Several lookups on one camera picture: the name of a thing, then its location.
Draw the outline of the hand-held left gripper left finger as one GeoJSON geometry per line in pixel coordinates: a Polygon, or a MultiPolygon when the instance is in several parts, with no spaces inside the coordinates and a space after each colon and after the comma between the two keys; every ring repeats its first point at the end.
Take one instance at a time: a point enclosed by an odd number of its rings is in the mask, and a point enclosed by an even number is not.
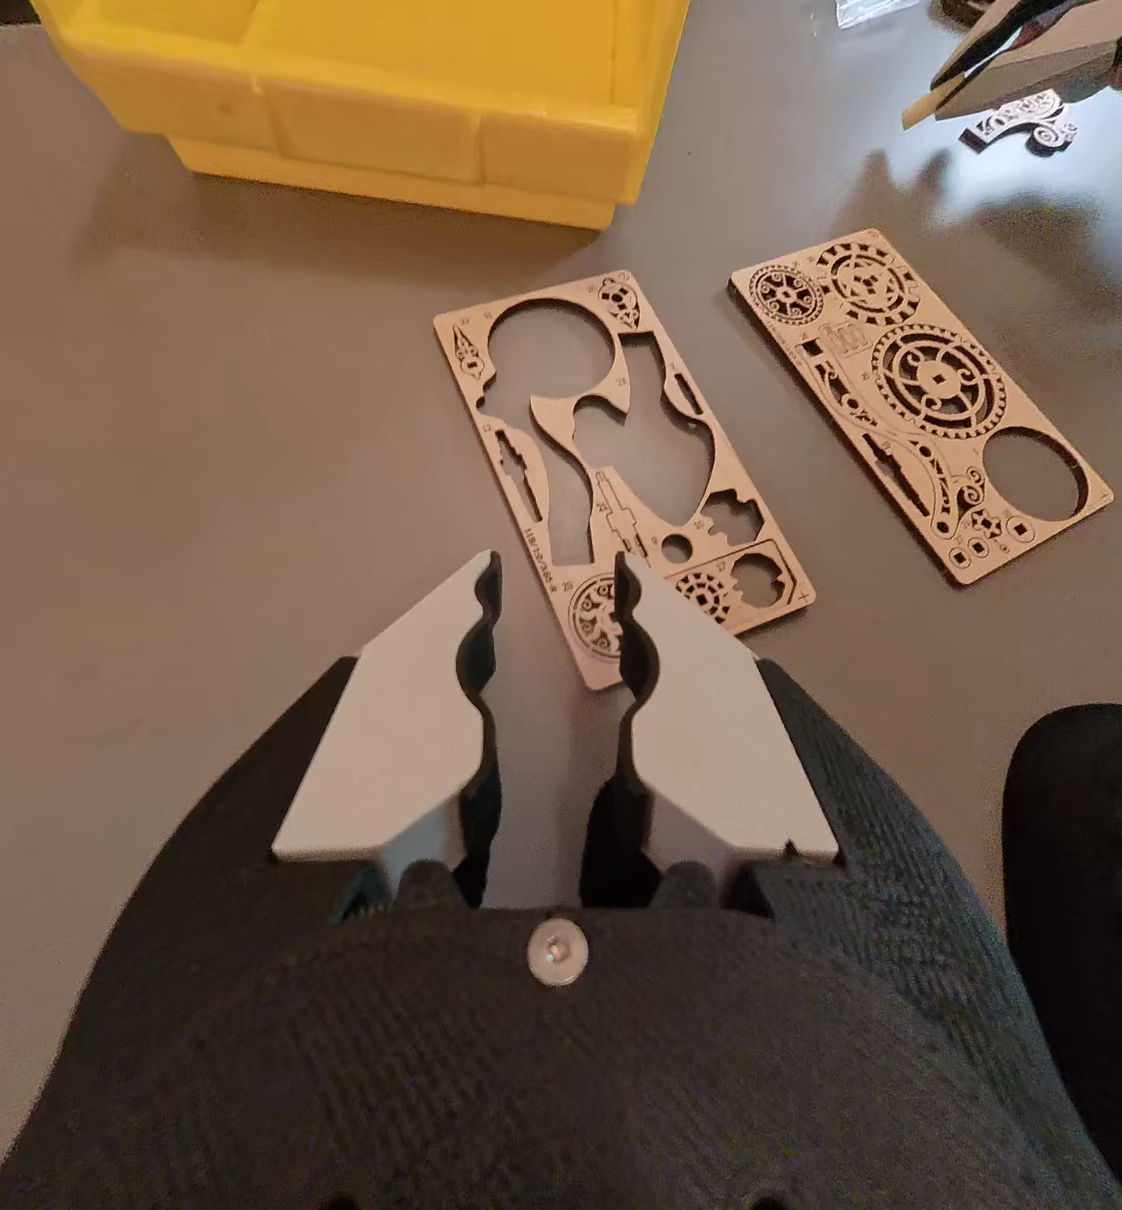
{"type": "Polygon", "coordinates": [[[272,841],[290,862],[365,862],[397,892],[417,862],[481,906],[502,815],[493,712],[502,559],[483,550],[357,654],[272,841]]]}

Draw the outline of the wooden sheet with large cutouts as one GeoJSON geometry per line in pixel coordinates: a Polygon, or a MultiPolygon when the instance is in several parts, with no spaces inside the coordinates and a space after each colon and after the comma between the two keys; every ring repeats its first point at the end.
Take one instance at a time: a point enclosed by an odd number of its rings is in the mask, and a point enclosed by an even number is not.
{"type": "Polygon", "coordinates": [[[639,554],[722,628],[744,636],[797,614],[816,588],[723,424],[626,269],[439,314],[439,340],[543,593],[590,689],[620,682],[618,554],[639,554]],[[613,453],[598,417],[643,446],[632,417],[692,442],[702,475],[676,475],[661,509],[613,453]]]}

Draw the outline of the grey desk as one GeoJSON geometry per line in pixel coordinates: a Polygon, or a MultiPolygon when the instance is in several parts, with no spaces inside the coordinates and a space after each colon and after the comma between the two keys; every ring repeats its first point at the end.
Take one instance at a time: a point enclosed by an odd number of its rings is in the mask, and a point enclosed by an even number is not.
{"type": "Polygon", "coordinates": [[[1007,761],[1122,702],[1122,93],[1077,143],[904,132],[927,7],[693,2],[642,197],[604,234],[188,173],[46,31],[0,27],[0,1158],[115,916],[340,655],[503,556],[493,906],[577,897],[630,695],[578,676],[433,333],[627,269],[816,584],[750,636],[922,808],[996,919],[1007,761]],[[886,234],[1115,501],[956,588],[728,289],[886,234]]]}

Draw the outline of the yellow plastic bin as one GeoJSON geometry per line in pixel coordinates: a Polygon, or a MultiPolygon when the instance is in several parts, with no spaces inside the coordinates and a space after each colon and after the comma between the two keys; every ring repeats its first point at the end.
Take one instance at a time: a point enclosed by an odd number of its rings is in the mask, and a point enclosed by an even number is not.
{"type": "Polygon", "coordinates": [[[607,229],[688,1],[38,1],[79,80],[190,169],[607,229]]]}

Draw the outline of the ornate wooden paddle piece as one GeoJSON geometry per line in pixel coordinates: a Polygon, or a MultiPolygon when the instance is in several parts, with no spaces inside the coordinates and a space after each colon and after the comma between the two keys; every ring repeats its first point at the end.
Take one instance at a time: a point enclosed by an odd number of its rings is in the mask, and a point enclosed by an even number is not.
{"type": "Polygon", "coordinates": [[[1020,134],[1031,154],[1049,156],[1067,150],[1077,138],[1078,128],[1069,117],[1069,108],[1069,103],[1049,88],[983,113],[959,138],[981,152],[1003,138],[1020,134]]]}

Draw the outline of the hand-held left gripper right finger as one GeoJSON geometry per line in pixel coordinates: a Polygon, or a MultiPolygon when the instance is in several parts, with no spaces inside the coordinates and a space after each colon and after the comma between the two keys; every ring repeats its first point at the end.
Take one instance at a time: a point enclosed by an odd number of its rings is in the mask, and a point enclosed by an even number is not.
{"type": "Polygon", "coordinates": [[[750,649],[638,554],[617,556],[613,593],[632,702],[589,815],[582,903],[643,906],[675,866],[702,867],[724,899],[754,863],[841,861],[750,649]]]}

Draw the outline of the wooden sheet with gears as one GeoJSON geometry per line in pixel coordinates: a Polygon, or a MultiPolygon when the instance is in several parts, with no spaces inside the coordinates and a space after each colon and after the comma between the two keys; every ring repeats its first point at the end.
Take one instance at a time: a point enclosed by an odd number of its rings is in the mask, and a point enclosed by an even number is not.
{"type": "Polygon", "coordinates": [[[737,269],[729,289],[958,585],[1113,503],[1078,450],[877,229],[737,269]],[[994,486],[987,448],[1054,450],[1078,503],[1049,519],[994,486]]]}

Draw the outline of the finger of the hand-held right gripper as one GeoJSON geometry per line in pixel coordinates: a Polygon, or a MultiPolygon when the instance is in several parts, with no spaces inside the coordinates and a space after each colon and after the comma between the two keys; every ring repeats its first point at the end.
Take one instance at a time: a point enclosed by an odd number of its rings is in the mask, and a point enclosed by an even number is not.
{"type": "Polygon", "coordinates": [[[939,68],[931,89],[959,84],[975,91],[1018,91],[1023,85],[1053,82],[1041,59],[1024,62],[1003,48],[1024,26],[1040,22],[1054,7],[1056,1],[993,2],[939,68]]]}
{"type": "Polygon", "coordinates": [[[1122,19],[1113,11],[988,11],[949,55],[934,84],[936,119],[959,117],[1113,66],[1122,19]]]}

